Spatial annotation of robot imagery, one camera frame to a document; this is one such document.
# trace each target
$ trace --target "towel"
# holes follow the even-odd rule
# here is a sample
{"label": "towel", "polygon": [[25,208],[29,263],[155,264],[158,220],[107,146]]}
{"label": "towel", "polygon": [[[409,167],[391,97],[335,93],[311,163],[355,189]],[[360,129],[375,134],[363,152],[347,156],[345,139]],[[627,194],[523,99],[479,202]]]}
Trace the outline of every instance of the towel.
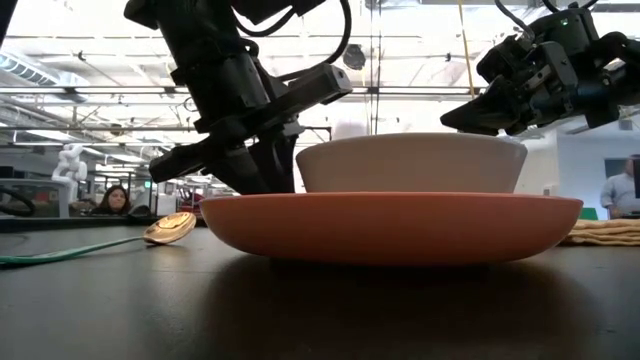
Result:
{"label": "towel", "polygon": [[564,243],[640,246],[640,220],[578,220]]}

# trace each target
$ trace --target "white bowl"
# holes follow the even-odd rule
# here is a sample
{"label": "white bowl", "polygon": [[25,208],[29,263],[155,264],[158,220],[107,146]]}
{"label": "white bowl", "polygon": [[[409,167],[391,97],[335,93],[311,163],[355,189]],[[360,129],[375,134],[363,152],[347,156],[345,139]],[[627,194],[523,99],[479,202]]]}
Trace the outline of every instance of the white bowl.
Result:
{"label": "white bowl", "polygon": [[318,144],[296,161],[307,192],[512,193],[526,156],[491,136],[406,133]]}

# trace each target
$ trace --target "white robot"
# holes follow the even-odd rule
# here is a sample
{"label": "white robot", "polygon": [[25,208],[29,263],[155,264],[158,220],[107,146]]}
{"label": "white robot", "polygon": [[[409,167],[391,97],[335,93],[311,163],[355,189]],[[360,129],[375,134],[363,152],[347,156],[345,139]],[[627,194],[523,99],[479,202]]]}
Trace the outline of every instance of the white robot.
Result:
{"label": "white robot", "polygon": [[81,145],[65,145],[58,154],[58,166],[51,180],[64,183],[69,189],[69,203],[77,200],[78,181],[87,178],[87,164],[80,161],[84,148]]}

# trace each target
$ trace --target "spoon handle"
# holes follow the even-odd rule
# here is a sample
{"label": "spoon handle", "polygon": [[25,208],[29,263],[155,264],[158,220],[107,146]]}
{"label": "spoon handle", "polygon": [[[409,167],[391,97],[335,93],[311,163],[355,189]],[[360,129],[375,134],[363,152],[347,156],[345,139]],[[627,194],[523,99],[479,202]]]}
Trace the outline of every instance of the spoon handle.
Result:
{"label": "spoon handle", "polygon": [[126,244],[129,242],[144,240],[144,237],[137,236],[128,239],[120,239],[116,241],[110,241],[102,244],[83,246],[75,249],[54,251],[46,254],[30,255],[30,256],[0,256],[0,264],[15,264],[15,265],[36,265],[44,264],[55,261],[62,261],[71,259],[73,257],[86,254],[92,251],[106,249],[112,246]]}

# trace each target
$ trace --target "dark table surface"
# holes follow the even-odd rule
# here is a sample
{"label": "dark table surface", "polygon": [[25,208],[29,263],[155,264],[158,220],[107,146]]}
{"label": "dark table surface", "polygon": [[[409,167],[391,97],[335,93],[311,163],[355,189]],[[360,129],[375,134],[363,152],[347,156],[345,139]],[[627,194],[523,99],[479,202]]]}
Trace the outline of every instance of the dark table surface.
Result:
{"label": "dark table surface", "polygon": [[[142,230],[2,234],[0,254]],[[638,359],[640,249],[351,268],[246,255],[196,229],[172,246],[0,269],[0,325],[3,360]]]}

